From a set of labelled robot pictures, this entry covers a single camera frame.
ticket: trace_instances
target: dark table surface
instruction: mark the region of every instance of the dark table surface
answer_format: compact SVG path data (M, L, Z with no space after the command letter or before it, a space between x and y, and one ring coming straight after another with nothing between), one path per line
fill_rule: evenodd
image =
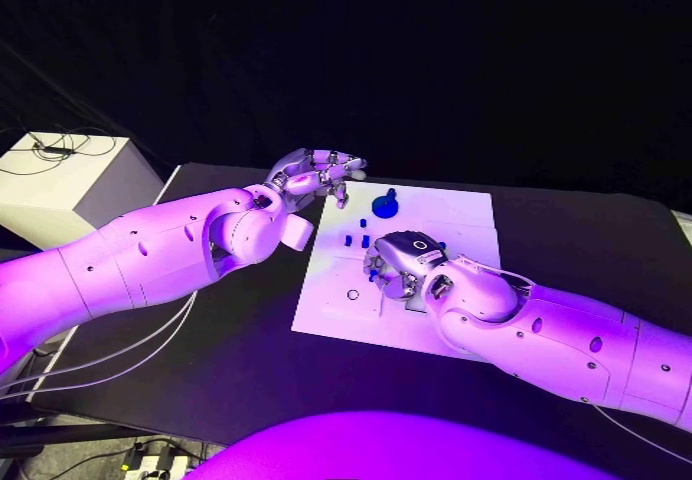
M258 183L266 173L188 164L162 201ZM692 335L691 246L661 204L627 195L371 180L489 192L503 268ZM316 225L323 201L302 211ZM492 365L292 332L310 250L312 243L303 253L280 246L263 264L202 290L176 338L139 369L95 387L36 395L35 406L224 444L319 413L400 411L505 434L626 478L691 478L692 467L619 429L591 406L544 392ZM81 326L57 368L131 344L183 302ZM163 337L44 386L119 372ZM692 457L688 433L645 417L614 416Z

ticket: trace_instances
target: black background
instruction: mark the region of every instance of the black background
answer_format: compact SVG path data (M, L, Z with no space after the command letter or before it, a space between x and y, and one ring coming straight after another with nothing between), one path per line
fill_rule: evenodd
M163 201L230 184L254 184L266 174L189 164ZM492 193L503 268L692 335L691 247L662 205L627 195L413 183ZM315 224L322 202L300 212ZM307 415L410 412L508 435L620 477L689 477L691 466L625 432L590 405L544 392L492 365L292 332L310 249L312 242L303 253L280 246L266 262L199 292L176 338L140 368L95 387L39 394L33 404L227 444ZM182 303L120 312L84 324L57 368L134 343ZM95 368L49 379L45 386L94 381L123 371L162 341ZM689 433L639 415L614 415L692 457Z
M692 211L691 2L277 3L3 2L2 124L100 126L162 176L333 148Z

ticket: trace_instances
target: white cable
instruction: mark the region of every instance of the white cable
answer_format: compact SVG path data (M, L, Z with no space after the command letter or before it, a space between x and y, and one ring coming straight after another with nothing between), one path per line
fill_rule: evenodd
M603 416L629 433L632 433L640 440L643 440L652 447L656 447L662 452L666 452L669 455L672 455L675 458L682 460L684 462L688 462L692 465L692 460L689 458L685 458L682 455L678 455L675 452L668 450L668 448L663 448L658 443L653 443L649 439L646 439L638 432L633 432L596 405L593 406L603 414Z
M52 372L48 372L48 373L46 372L45 373L36 373L35 375L31 375L29 377L19 378L18 380L0 385L0 390L6 389L9 387L13 387L15 385L19 385L20 383L31 382L32 380L36 380L39 378L52 377L54 375L58 375L61 373L74 372L75 370L81 370L82 368L93 367L94 365L100 364L101 362L106 362L107 360L117 357L119 355L123 355L126 352L133 350L133 348L137 348L143 343L146 343L149 340L152 340L166 330L166 328L170 326L170 324L178 320L178 318L180 317L180 315L185 312L185 309L191 305L191 302L193 301L193 297L195 297L196 293L198 292L195 292L191 295L191 298L188 299L183 307L180 308L180 310L176 313L176 316L163 324L163 326L159 328L159 330L156 330L156 332L152 333L147 337L144 337L137 343L133 343L133 345L123 348L117 352L111 353L106 357L103 357L97 360L93 360L91 362L87 362L81 365L75 365L74 367L68 367L68 368L61 368L59 370L54 370Z
M38 390L28 390L26 392L16 392L16 393L10 393L7 395L3 395L0 396L0 400L5 400L7 398L13 398L13 397L19 397L22 395L29 395L32 393L42 393L42 392L61 392L64 390L74 390L75 388L84 388L84 387L91 387L93 385L98 385L100 383L104 383L104 382L108 382L110 380L121 377L123 375L126 375L126 373L130 373L137 367L140 367L150 359L152 357L162 351L163 347L169 344L169 342L173 340L173 337L176 336L176 333L178 331L180 330L180 327L183 326L183 323L185 323L185 320L188 319L188 315L191 314L191 311L192 311L192 306L195 305L195 299L198 297L198 292L193 292L193 294L191 295L191 298L183 306L183 309L185 307L188 307L188 311L185 312L185 315L183 315L183 319L180 320L180 323L178 324L178 327L176 329L173 330L173 333L170 334L169 338L166 339L166 341L162 343L162 345L159 346L159 348L149 354L149 356L144 357L143 360L140 360L139 363L136 363L130 368L127 368L126 370L123 370L120 373L117 373L116 375L111 375L110 377L107 378L103 378L101 380L95 380L94 382L88 382L88 383L81 383L78 385L68 385L65 387L54 387L54 388L39 388ZM180 312L178 312L178 315L173 317L173 320L180 316L180 313L183 312L183 310L180 310ZM95 364L98 362L101 362L104 359L95 361L95 362L91 362L91 364ZM52 374L57 374L57 373L64 373L65 371L72 371L72 370L80 370L81 368L85 368L85 366L90 365L90 364L84 364L81 365L80 367L72 367L71 369L64 369L64 370L57 370L55 372L51 372Z

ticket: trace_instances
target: blue object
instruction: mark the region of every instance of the blue object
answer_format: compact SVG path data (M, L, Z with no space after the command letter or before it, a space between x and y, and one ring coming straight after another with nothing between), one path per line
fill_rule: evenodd
M372 201L372 213L379 218L392 218L400 211L400 203L397 202L397 192L391 188L384 197L378 197Z

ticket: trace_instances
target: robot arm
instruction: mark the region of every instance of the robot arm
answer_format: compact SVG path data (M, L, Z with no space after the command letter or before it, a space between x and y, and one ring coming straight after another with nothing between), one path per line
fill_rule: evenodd
M365 270L390 298L423 296L454 349L570 400L692 431L692 338L463 256L450 260L418 232L377 240Z
M0 373L51 336L121 310L166 303L264 261L283 242L303 250L296 216L316 194L348 201L345 176L365 160L297 150L263 185L121 215L74 243L0 264Z

